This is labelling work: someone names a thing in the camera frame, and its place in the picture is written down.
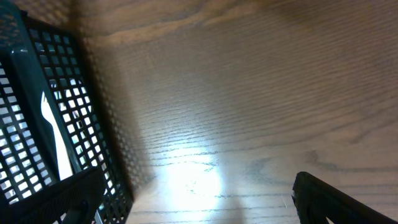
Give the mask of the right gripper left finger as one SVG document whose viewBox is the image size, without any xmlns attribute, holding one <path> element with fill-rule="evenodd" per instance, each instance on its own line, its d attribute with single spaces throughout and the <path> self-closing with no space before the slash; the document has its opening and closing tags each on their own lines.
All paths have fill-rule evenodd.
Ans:
<svg viewBox="0 0 398 224">
<path fill-rule="evenodd" d="M 106 184 L 99 167 L 90 167 L 19 202 L 1 197 L 1 223 L 91 223 Z"/>
</svg>

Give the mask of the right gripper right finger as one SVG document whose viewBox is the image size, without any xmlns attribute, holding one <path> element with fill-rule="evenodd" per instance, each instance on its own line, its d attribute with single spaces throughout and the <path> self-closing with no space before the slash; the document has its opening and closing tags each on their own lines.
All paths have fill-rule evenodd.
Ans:
<svg viewBox="0 0 398 224">
<path fill-rule="evenodd" d="M 292 199 L 301 224 L 397 222 L 308 172 L 296 175 Z"/>
</svg>

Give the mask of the white fork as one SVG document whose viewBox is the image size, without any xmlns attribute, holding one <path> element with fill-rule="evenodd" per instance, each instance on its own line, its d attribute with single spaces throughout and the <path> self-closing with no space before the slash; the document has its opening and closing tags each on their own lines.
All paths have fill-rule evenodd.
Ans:
<svg viewBox="0 0 398 224">
<path fill-rule="evenodd" d="M 41 113 L 44 119 L 50 123 L 53 131 L 53 136 L 55 140 L 55 152 L 57 158 L 57 169 L 60 180 L 67 179 L 73 175 L 72 166 L 70 164 L 70 159 L 68 156 L 67 148 L 63 141 L 61 132 L 58 128 L 55 117 L 52 113 L 50 105 L 48 103 L 47 97 L 44 92 L 41 95 Z"/>
</svg>

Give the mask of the black plastic basket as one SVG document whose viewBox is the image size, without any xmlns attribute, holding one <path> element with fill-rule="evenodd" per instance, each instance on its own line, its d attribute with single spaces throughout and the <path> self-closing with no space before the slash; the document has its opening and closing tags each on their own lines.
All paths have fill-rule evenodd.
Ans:
<svg viewBox="0 0 398 224">
<path fill-rule="evenodd" d="M 1 2 L 1 222 L 126 223 L 133 197 L 80 41 Z"/>
</svg>

